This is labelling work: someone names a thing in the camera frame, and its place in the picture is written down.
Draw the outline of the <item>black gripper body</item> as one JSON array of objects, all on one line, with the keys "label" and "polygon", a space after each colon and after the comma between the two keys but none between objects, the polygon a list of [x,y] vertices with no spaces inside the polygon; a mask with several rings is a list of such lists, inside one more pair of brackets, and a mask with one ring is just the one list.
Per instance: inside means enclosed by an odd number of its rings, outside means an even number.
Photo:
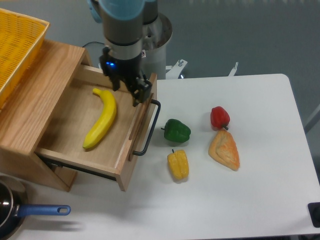
[{"label": "black gripper body", "polygon": [[119,75],[121,82],[123,82],[130,92],[130,83],[135,78],[140,77],[141,68],[141,53],[131,59],[119,59],[111,55],[112,49],[105,46],[102,49],[102,55],[99,57],[99,62],[103,74],[107,77],[110,75]]}]

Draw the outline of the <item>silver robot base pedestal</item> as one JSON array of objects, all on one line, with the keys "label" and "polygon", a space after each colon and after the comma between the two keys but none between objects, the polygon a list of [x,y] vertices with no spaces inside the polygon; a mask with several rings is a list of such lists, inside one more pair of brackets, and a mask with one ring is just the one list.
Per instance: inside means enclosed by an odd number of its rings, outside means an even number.
[{"label": "silver robot base pedestal", "polygon": [[157,74],[159,80],[166,78],[167,45],[171,40],[173,29],[170,20],[162,13],[150,24],[142,28],[143,46],[142,70],[149,78]]}]

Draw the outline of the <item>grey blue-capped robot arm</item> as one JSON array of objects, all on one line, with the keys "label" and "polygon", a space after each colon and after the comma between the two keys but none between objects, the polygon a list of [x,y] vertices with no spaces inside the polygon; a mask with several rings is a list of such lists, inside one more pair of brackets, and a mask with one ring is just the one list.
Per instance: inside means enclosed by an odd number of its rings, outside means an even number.
[{"label": "grey blue-capped robot arm", "polygon": [[152,83],[141,75],[145,0],[89,0],[93,19],[102,24],[105,46],[99,63],[117,91],[124,83],[133,106],[151,95]]}]

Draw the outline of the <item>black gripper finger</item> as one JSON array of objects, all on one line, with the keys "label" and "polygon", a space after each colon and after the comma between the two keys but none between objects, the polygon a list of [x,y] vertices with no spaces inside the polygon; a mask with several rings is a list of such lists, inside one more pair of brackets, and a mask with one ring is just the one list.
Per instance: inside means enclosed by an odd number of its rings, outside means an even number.
[{"label": "black gripper finger", "polygon": [[144,103],[150,97],[151,89],[152,83],[149,80],[139,77],[133,78],[129,85],[133,107]]},{"label": "black gripper finger", "polygon": [[112,89],[114,92],[118,91],[121,86],[121,77],[118,74],[113,74],[109,76],[109,80],[112,83]]}]

